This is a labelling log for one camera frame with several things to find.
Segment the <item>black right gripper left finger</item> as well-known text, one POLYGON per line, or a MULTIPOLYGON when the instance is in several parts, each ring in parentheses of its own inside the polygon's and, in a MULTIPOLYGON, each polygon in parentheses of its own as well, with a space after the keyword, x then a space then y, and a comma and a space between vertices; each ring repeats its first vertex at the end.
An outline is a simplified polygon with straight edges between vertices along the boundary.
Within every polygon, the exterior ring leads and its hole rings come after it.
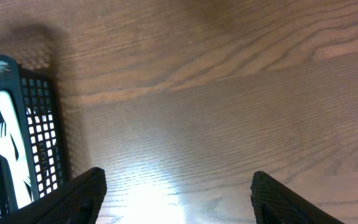
POLYGON ((0 224, 93 224, 107 192, 99 167, 75 177, 50 194, 0 218, 0 224))

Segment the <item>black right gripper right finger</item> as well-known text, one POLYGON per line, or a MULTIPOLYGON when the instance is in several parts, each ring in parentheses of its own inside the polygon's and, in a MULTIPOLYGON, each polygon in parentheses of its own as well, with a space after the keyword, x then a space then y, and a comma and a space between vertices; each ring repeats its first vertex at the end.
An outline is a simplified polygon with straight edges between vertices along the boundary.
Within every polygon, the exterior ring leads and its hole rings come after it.
POLYGON ((250 189, 257 224, 342 224, 264 171, 254 173, 250 189))

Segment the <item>white plastic spoon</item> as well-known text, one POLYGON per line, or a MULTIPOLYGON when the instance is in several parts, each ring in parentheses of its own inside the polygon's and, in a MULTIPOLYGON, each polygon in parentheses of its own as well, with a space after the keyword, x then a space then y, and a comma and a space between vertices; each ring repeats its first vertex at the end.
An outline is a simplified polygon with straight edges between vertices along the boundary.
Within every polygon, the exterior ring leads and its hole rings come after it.
MULTIPOLYGON (((16 152, 16 159, 19 163, 19 172, 21 174, 26 174, 30 178, 21 128, 19 126, 12 98, 5 90, 0 91, 0 112, 4 120, 3 123, 6 124, 7 130, 11 134, 12 142, 16 152)), ((19 182, 13 183, 13 186, 18 208, 23 208, 32 203, 32 196, 27 189, 29 187, 28 185, 25 185, 23 182, 19 182)))

